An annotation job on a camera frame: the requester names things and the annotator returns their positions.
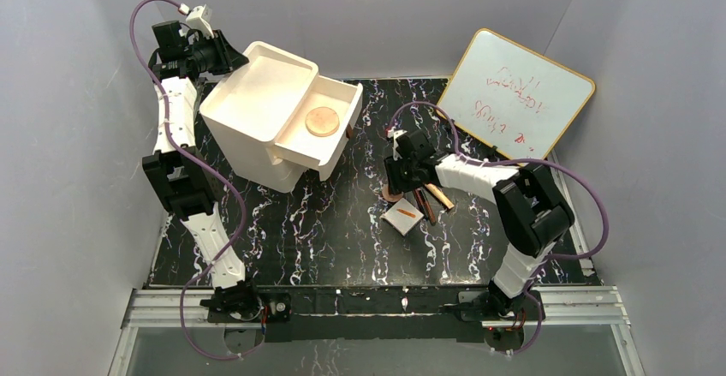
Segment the white drawer organizer box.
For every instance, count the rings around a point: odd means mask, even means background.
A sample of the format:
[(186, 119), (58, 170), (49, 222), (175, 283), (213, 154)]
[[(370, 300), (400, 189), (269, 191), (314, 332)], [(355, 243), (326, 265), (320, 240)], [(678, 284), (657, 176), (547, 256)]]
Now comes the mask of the white drawer organizer box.
[(304, 167), (275, 153), (275, 143), (318, 77), (318, 65), (262, 41), (248, 63), (225, 75), (199, 113), (237, 176), (281, 193), (294, 190)]

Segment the large round pink compact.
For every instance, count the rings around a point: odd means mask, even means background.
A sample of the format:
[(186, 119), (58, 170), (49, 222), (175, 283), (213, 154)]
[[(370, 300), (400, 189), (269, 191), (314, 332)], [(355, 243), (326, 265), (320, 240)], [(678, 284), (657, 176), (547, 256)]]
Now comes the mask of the large round pink compact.
[(307, 112), (306, 130), (317, 137), (333, 135), (340, 126), (340, 119), (335, 110), (327, 106), (319, 106)]

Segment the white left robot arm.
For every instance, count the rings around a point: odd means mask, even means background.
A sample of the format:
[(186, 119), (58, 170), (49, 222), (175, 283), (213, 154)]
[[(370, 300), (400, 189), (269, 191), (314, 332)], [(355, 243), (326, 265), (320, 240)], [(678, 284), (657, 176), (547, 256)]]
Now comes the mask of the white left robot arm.
[(256, 320), (264, 308), (246, 267), (229, 243), (220, 214), (221, 181), (204, 164), (194, 134), (197, 85), (202, 74), (226, 75), (248, 64), (218, 30), (205, 36), (179, 21), (152, 28), (158, 48), (147, 67), (158, 96), (160, 123), (142, 168), (164, 209), (179, 218), (209, 269), (213, 295), (201, 301), (211, 313)]

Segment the white drawer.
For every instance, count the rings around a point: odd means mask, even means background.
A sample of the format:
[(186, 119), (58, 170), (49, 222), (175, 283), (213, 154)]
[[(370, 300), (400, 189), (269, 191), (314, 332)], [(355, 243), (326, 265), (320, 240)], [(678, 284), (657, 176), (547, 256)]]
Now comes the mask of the white drawer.
[(318, 76), (275, 142), (276, 155), (327, 180), (351, 138), (363, 86)]

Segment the small round pink compact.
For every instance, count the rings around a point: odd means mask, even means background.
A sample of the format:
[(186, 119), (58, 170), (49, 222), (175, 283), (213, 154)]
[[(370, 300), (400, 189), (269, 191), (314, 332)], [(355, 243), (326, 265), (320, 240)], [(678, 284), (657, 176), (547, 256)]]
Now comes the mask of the small round pink compact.
[(386, 200), (390, 203), (396, 203), (397, 201), (399, 201), (403, 198), (403, 194), (391, 194), (388, 191), (383, 191), (382, 197), (384, 200)]

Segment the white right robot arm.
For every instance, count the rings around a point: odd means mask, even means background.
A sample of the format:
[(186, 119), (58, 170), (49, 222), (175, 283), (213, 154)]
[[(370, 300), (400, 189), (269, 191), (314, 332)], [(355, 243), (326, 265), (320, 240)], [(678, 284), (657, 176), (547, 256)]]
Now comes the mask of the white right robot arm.
[(480, 305), (486, 313), (501, 316), (521, 310), (536, 271), (574, 223), (574, 213), (549, 169), (542, 164), (474, 164), (437, 150), (419, 130), (392, 129), (387, 136), (393, 143), (384, 161), (391, 194), (433, 185), (475, 194), (496, 205), (509, 244)]

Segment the white square makeup palette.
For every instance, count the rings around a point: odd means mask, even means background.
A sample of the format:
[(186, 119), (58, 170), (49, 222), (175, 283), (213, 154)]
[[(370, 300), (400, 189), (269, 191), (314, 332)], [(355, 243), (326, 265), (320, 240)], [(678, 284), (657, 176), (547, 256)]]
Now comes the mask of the white square makeup palette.
[(407, 235), (423, 218), (424, 214), (406, 199), (398, 200), (381, 215), (381, 219), (390, 224), (402, 236)]

